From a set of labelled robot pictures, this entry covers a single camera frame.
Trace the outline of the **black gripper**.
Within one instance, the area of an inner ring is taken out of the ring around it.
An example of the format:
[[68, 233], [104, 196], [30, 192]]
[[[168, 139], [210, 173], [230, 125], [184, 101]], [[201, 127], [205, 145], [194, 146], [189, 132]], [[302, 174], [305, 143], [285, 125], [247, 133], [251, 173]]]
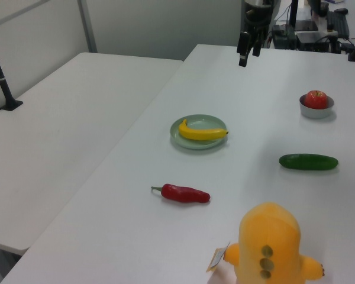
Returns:
[[[246, 32], [241, 31], [238, 39], [237, 53], [239, 54], [239, 66], [246, 67], [249, 55], [249, 41], [250, 35], [257, 33], [259, 29], [269, 26], [269, 7], [260, 6], [246, 6], [245, 14], [245, 29]], [[255, 57], [260, 56], [261, 39], [260, 34], [256, 34], [253, 42], [252, 55]]]

